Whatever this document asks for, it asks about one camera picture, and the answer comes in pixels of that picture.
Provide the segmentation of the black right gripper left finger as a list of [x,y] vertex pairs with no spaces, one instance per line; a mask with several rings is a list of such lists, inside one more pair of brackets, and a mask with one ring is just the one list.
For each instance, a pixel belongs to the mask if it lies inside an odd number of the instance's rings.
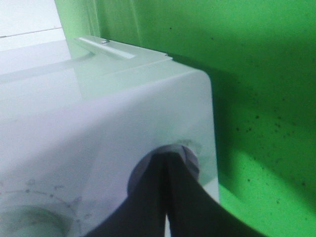
[[166,160],[153,155],[148,167],[119,208],[87,237],[163,237],[165,233]]

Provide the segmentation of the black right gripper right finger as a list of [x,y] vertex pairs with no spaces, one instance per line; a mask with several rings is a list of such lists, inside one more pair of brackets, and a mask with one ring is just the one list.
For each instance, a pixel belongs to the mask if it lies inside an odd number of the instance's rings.
[[179,154],[166,155],[173,237],[263,237],[218,204],[194,179]]

